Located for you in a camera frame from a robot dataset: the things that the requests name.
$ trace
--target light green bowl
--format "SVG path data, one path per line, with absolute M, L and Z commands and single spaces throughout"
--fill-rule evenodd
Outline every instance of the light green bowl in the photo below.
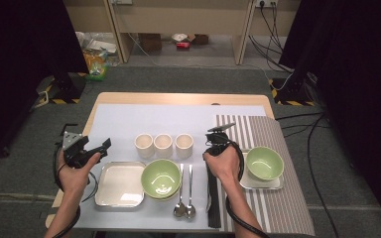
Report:
M 283 159 L 268 147 L 251 149 L 246 157 L 246 165 L 252 175 L 262 180 L 276 179 L 284 171 Z
M 181 186 L 181 172 L 172 161 L 158 159 L 148 164 L 142 172 L 144 192 L 155 199 L 172 197 Z

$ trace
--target striped cloth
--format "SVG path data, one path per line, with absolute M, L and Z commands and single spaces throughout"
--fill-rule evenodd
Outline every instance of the striped cloth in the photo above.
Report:
M 284 186 L 281 189 L 245 189 L 245 195 L 262 228 L 267 233 L 307 234 L 315 236 L 312 219 L 299 184 L 280 124 L 263 116 L 216 115 L 216 126 L 235 122 L 225 133 L 241 149 L 269 147 L 283 158 Z M 225 192 L 218 187 L 221 228 L 233 232 L 231 217 L 225 209 Z

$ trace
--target stainless steel tray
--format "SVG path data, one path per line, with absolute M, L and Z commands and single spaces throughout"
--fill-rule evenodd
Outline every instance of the stainless steel tray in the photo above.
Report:
M 134 207 L 144 199 L 141 162 L 107 163 L 101 172 L 95 203 L 100 206 Z

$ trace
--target yellow and black tape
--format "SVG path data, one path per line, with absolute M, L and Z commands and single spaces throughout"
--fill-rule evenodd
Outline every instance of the yellow and black tape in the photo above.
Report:
M 73 96 L 73 98 L 58 98 L 58 94 L 56 92 L 60 91 L 56 86 L 53 85 L 55 79 L 52 79 L 51 83 L 48 87 L 46 87 L 45 92 L 48 93 L 49 102 L 54 104 L 77 104 L 79 103 L 79 96 Z M 40 103 L 45 102 L 45 98 L 40 100 Z
M 280 95 L 283 93 L 280 90 L 277 90 L 273 85 L 273 79 L 269 79 L 269 84 L 271 88 L 271 93 L 274 98 L 275 103 L 281 105 L 291 105 L 291 106 L 315 106 L 315 104 L 311 100 L 283 100 Z

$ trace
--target white plate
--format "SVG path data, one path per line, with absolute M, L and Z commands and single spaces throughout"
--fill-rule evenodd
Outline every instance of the white plate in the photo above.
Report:
M 107 163 L 101 172 L 95 203 L 101 206 L 134 207 L 144 199 L 140 162 Z
M 244 164 L 245 168 L 243 171 L 242 179 L 240 180 L 240 184 L 246 188 L 246 189 L 257 189 L 257 188 L 263 188 L 263 189 L 280 189 L 284 185 L 284 178 L 283 176 L 280 176 L 274 180 L 265 181 L 260 180 L 252 175 L 252 173 L 249 172 L 249 169 L 246 166 L 246 157 L 247 152 L 243 152 L 244 157 Z

